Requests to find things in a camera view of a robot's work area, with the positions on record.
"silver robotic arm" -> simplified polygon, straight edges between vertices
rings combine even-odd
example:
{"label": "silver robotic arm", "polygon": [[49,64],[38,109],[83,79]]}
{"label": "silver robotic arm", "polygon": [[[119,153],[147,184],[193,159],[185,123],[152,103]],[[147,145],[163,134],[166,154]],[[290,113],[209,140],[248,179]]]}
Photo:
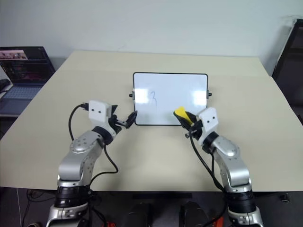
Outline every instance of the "silver robotic arm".
{"label": "silver robotic arm", "polygon": [[181,125],[195,138],[206,153],[212,154],[220,168],[228,215],[234,226],[264,227],[260,210],[255,205],[250,173],[240,156],[240,149],[215,131],[218,125],[216,109],[210,107],[197,116],[180,107],[174,112]]}
{"label": "silver robotic arm", "polygon": [[50,208],[46,227],[89,225],[83,216],[89,208],[94,164],[104,147],[121,131],[119,125],[129,128],[137,116],[133,112],[126,121],[120,121],[114,115],[117,105],[99,101],[81,107],[89,112],[93,129],[72,141],[69,153],[60,163],[55,203]]}

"beige tabletop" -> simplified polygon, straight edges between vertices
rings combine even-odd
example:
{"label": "beige tabletop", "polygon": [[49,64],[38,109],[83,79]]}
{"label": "beige tabletop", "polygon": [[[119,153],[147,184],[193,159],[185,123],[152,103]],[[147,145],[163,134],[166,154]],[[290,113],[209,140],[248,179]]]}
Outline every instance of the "beige tabletop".
{"label": "beige tabletop", "polygon": [[[58,166],[69,151],[68,118],[91,99],[117,104],[125,119],[134,110],[135,71],[207,73],[217,109],[218,133],[241,148],[254,191],[303,190],[303,127],[258,58],[76,51],[52,76],[0,142],[0,185],[56,189]],[[91,129],[78,110],[74,135]],[[180,126],[122,130],[108,146],[119,167],[102,175],[93,190],[216,191]],[[210,157],[201,150],[210,164]],[[113,167],[104,153],[94,174]],[[220,178],[216,166],[216,175]]]}

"white wall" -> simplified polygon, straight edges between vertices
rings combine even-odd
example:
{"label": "white wall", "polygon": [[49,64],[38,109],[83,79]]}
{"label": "white wall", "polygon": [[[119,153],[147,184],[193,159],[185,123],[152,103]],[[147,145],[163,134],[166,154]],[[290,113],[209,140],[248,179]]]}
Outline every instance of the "white wall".
{"label": "white wall", "polygon": [[0,45],[258,56],[269,74],[303,0],[0,0]]}

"floor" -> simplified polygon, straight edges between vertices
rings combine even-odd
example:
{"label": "floor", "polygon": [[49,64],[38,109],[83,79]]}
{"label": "floor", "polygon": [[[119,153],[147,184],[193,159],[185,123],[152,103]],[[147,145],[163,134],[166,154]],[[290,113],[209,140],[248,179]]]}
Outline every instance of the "floor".
{"label": "floor", "polygon": [[[13,121],[1,121],[0,129],[3,134],[10,128]],[[18,189],[19,202],[16,188],[0,188],[0,227],[18,227],[24,216],[27,206],[26,189]],[[131,207],[140,202],[153,205],[153,227],[177,227],[178,213],[181,205],[187,201],[197,202],[209,217],[216,215],[222,208],[222,194],[220,192],[191,192],[191,193],[143,193],[143,192],[99,192],[102,202],[96,204],[96,208],[104,213],[118,227]],[[282,202],[279,196],[274,194],[256,194],[257,206],[261,210],[264,225],[266,227],[302,227],[303,226],[303,192],[290,192],[290,202]],[[40,200],[52,198],[52,194],[43,194]],[[29,212],[25,218],[25,225],[40,222],[46,225],[48,212],[53,200],[31,203]],[[224,215],[224,226],[230,225],[227,214]],[[93,227],[102,226],[97,216],[93,217]]]}

